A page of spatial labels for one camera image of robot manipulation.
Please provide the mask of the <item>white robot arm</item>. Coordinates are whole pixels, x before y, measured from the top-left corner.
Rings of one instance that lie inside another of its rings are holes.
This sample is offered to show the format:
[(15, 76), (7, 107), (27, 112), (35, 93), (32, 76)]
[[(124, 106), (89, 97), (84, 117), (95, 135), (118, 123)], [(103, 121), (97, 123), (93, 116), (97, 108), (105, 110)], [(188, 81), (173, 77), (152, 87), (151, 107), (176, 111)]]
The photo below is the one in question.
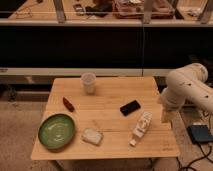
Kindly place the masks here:
[(208, 71), (200, 63), (170, 71), (165, 79), (167, 87), (159, 98), (163, 106), (161, 121), (170, 122), (186, 100), (213, 114), (213, 88), (205, 84), (207, 79)]

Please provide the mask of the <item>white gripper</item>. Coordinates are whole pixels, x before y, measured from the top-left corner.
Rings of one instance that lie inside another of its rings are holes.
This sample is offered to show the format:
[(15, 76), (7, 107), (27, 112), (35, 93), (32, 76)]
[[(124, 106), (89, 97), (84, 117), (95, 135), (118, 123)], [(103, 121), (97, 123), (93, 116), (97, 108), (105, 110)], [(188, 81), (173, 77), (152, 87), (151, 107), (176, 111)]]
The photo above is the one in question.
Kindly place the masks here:
[(169, 97), (162, 97), (161, 103), (163, 106), (163, 113), (161, 121), (163, 123), (170, 122), (174, 117), (174, 111), (177, 111), (180, 106), (181, 102), (175, 98), (169, 98)]

